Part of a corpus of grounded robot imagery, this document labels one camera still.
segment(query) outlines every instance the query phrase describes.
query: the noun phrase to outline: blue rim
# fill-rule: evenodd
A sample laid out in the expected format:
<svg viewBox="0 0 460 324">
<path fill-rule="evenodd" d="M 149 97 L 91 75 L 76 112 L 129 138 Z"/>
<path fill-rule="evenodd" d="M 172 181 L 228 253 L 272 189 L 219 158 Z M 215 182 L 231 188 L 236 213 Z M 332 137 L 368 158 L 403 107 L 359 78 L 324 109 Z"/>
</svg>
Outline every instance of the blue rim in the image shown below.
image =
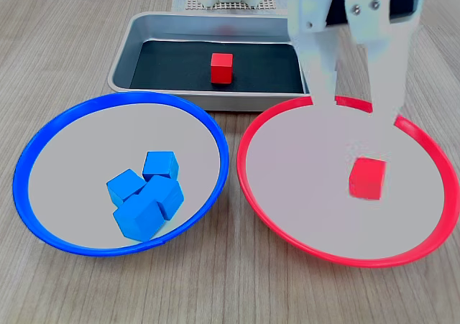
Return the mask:
<svg viewBox="0 0 460 324">
<path fill-rule="evenodd" d="M 126 246 L 117 249 L 92 249 L 87 247 L 70 244 L 57 236 L 51 234 L 42 224 L 37 220 L 32 210 L 29 201 L 29 177 L 35 160 L 40 155 L 45 145 L 67 125 L 76 121 L 77 119 L 92 114 L 93 112 L 104 110 L 122 105 L 129 105 L 135 103 L 158 103 L 180 108 L 201 121 L 206 128 L 212 133 L 216 140 L 217 147 L 221 158 L 221 167 L 217 179 L 216 186 L 209 196 L 208 200 L 204 203 L 203 207 L 175 230 L 152 239 L 150 241 L 140 243 L 133 246 Z M 16 209 L 26 227 L 40 240 L 54 246 L 57 249 L 70 252 L 72 254 L 81 254 L 84 256 L 121 256 L 124 254 L 133 254 L 152 247 L 163 245 L 167 241 L 174 239 L 176 236 L 187 231 L 192 225 L 198 222 L 206 212 L 211 209 L 212 205 L 217 201 L 220 196 L 226 179 L 229 175 L 229 146 L 226 142 L 224 133 L 214 119 L 209 116 L 202 108 L 191 103 L 190 101 L 171 96 L 168 94 L 161 94 L 155 92 L 137 91 L 126 93 L 114 93 L 106 96 L 100 96 L 88 101 L 85 101 L 77 106 L 74 106 L 67 111 L 62 112 L 59 116 L 55 117 L 52 121 L 42 127 L 32 138 L 29 144 L 25 147 L 16 165 L 13 178 L 13 198 L 16 204 Z"/>
</svg>

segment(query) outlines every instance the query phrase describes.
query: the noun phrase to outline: red cube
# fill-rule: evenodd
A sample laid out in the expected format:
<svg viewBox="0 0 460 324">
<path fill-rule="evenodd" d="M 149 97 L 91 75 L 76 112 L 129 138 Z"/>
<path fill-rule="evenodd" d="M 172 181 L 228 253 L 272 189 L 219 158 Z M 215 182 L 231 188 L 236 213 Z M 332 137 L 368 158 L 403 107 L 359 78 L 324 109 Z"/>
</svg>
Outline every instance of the red cube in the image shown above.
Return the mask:
<svg viewBox="0 0 460 324">
<path fill-rule="evenodd" d="M 233 55 L 231 53 L 213 53 L 211 58 L 211 82 L 230 84 L 233 73 Z"/>
<path fill-rule="evenodd" d="M 385 166 L 385 161 L 359 157 L 349 178 L 350 195 L 365 200 L 379 200 L 382 197 Z"/>
</svg>

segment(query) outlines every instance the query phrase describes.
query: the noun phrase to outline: screw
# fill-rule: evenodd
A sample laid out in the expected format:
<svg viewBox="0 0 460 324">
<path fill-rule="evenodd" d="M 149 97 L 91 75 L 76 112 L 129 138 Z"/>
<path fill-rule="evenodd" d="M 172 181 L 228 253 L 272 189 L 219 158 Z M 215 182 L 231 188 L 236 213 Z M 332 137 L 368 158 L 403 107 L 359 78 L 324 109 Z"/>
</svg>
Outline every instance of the screw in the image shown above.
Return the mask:
<svg viewBox="0 0 460 324">
<path fill-rule="evenodd" d="M 359 15 L 361 12 L 361 7 L 358 4 L 355 4 L 353 8 L 351 8 L 351 12 L 355 15 Z"/>
<path fill-rule="evenodd" d="M 380 7 L 380 1 L 379 0 L 372 0 L 371 8 L 373 8 L 374 10 L 377 10 L 377 9 L 379 9 L 379 7 Z"/>
</svg>

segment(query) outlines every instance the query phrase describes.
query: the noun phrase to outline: tray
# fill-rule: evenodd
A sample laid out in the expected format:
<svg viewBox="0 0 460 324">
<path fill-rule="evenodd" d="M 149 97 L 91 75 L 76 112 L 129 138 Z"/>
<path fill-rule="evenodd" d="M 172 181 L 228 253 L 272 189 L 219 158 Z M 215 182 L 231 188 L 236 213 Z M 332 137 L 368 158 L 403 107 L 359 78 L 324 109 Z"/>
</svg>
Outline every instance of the tray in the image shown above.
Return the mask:
<svg viewBox="0 0 460 324">
<path fill-rule="evenodd" d="M 308 87 L 300 71 L 300 64 L 290 44 L 287 25 L 286 17 L 266 15 L 186 12 L 138 14 L 129 23 L 109 73 L 109 85 L 117 92 L 145 90 L 174 94 L 192 101 L 207 111 L 263 111 L 282 101 L 308 94 Z M 190 84 L 189 87 L 185 86 L 183 83 L 184 76 L 180 76 L 180 74 L 185 73 L 181 73 L 179 70 L 175 74 L 169 73 L 171 78 L 169 85 L 165 84 L 164 81 L 161 84 L 155 83 L 155 79 L 148 78 L 148 76 L 144 76 L 144 79 L 148 79 L 147 82 L 138 81 L 139 79 L 133 81 L 134 76 L 139 75 L 139 72 L 148 75 L 149 70 L 151 70 L 153 77 L 163 80 L 164 77 L 155 72 L 155 69 L 160 69 L 164 73 L 168 72 L 161 66 L 161 63 L 168 59 L 167 51 L 162 51 L 160 58 L 157 59 L 154 55 L 150 55 L 151 61 L 149 62 L 147 59 L 147 62 L 141 64 L 140 61 L 142 61 L 143 56 L 152 49 L 151 46 L 148 46 L 152 42 L 161 42 L 168 47 L 171 46 L 170 44 L 178 42 L 190 42 L 191 47 L 184 46 L 184 44 L 180 46 L 185 48 L 183 52 L 196 50 L 196 46 L 192 42 L 212 43 L 211 45 L 215 46 L 216 52 L 239 52 L 240 55 L 247 55 L 247 58 L 241 61 L 242 65 L 246 65 L 245 69 L 238 66 L 238 60 L 235 59 L 234 73 L 237 78 L 241 79 L 248 76 L 248 69 L 251 69 L 251 73 L 241 86 L 235 86 L 235 88 L 218 88 L 216 86 L 205 88 L 205 83 L 210 86 L 208 77 L 210 80 L 211 75 L 211 57 L 207 54 L 211 48 L 208 46 L 205 47 L 207 53 L 197 56 L 202 64 L 196 65 L 200 68 L 200 75 L 196 78 L 202 77 L 202 89 L 197 90 L 196 83 Z M 259 55 L 261 52 L 265 53 L 267 58 L 250 58 L 250 55 Z M 203 64 L 207 57 L 209 58 L 209 65 Z M 194 63 L 189 58 L 188 60 L 189 71 L 198 71 Z M 283 66 L 278 64 L 280 60 L 286 62 L 283 64 L 289 65 L 289 71 L 283 72 Z M 178 62 L 178 66 L 184 67 L 185 65 Z M 261 85 L 267 79 L 273 80 L 273 73 L 277 74 L 276 79 L 282 86 L 266 85 L 264 87 Z M 260 84 L 256 88 L 249 85 L 254 81 L 258 81 Z"/>
</svg>

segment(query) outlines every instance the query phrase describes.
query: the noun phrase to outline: blue cube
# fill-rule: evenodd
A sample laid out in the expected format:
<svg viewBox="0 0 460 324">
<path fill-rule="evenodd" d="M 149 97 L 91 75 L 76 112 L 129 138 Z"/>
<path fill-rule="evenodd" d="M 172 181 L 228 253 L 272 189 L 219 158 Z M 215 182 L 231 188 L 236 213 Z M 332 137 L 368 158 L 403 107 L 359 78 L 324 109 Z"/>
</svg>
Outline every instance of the blue cube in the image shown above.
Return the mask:
<svg viewBox="0 0 460 324">
<path fill-rule="evenodd" d="M 140 195 L 155 199 L 165 220 L 171 220 L 184 201 L 179 182 L 161 175 L 154 175 Z"/>
<path fill-rule="evenodd" d="M 148 152 L 145 158 L 142 176 L 148 182 L 154 175 L 176 180 L 179 174 L 179 164 L 174 152 Z"/>
<path fill-rule="evenodd" d="M 149 241 L 165 223 L 157 202 L 142 195 L 128 198 L 114 218 L 123 235 L 136 241 Z"/>
<path fill-rule="evenodd" d="M 119 208 L 129 197 L 140 193 L 145 184 L 145 180 L 129 169 L 110 180 L 107 189 L 112 202 Z"/>
</svg>

